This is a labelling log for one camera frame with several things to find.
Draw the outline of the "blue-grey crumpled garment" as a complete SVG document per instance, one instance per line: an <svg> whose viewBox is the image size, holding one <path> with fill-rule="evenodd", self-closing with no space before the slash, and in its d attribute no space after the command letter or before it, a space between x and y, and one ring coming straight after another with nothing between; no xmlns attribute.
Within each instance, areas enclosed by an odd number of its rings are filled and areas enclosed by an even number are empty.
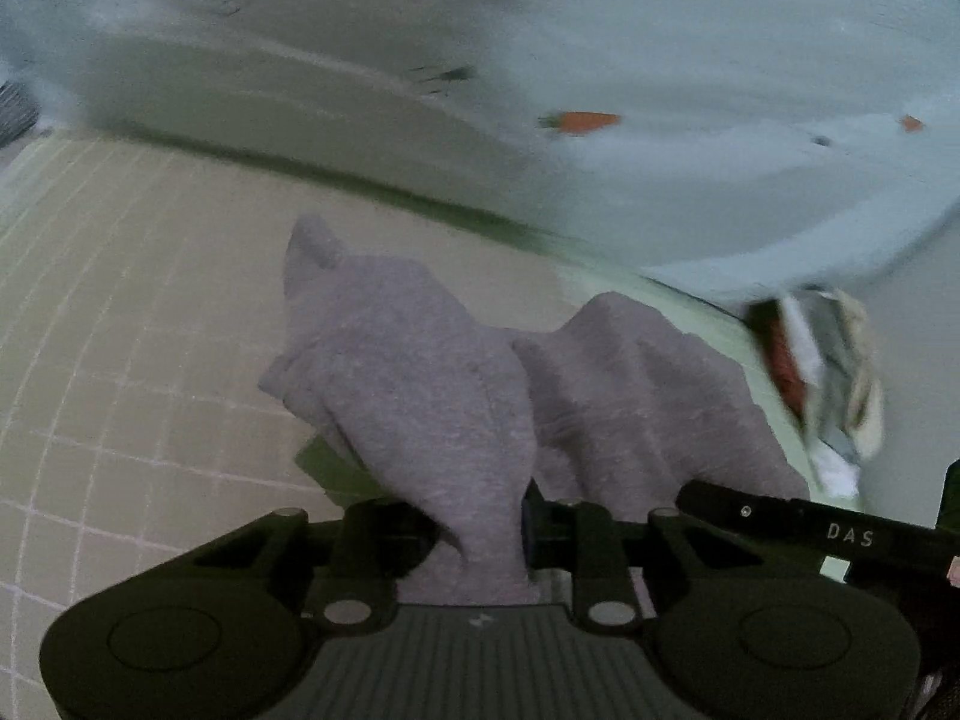
<svg viewBox="0 0 960 720"><path fill-rule="evenodd" d="M0 85L0 146L16 142L39 121L39 104L23 83L7 80Z"/></svg>

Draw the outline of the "stack of folded clothes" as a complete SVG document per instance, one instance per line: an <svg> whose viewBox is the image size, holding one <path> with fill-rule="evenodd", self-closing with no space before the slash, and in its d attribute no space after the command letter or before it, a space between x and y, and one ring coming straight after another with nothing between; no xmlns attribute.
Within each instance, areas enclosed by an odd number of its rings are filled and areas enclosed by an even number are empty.
<svg viewBox="0 0 960 720"><path fill-rule="evenodd" d="M855 500L885 440L885 392L866 307L809 288L747 307L768 376L797 422L822 493Z"/></svg>

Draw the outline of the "light blue carrot-print bedsheet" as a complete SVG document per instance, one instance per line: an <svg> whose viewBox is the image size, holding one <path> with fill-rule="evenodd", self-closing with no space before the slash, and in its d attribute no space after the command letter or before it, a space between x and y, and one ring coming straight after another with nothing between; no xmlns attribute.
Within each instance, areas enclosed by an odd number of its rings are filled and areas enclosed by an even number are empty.
<svg viewBox="0 0 960 720"><path fill-rule="evenodd" d="M958 208L958 0L2 0L54 121L313 166L706 299Z"/></svg>

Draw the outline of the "grey cloth garment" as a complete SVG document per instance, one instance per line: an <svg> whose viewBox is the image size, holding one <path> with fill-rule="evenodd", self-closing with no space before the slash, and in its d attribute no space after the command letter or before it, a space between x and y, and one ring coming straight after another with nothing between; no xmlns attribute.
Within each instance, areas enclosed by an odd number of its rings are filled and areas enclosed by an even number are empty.
<svg viewBox="0 0 960 720"><path fill-rule="evenodd" d="M809 492L742 367L622 294L553 332L490 327L425 265L350 254L316 215L293 226L283 293L263 391L441 527L407 603L545 600L521 546L529 488L628 522L695 479Z"/></svg>

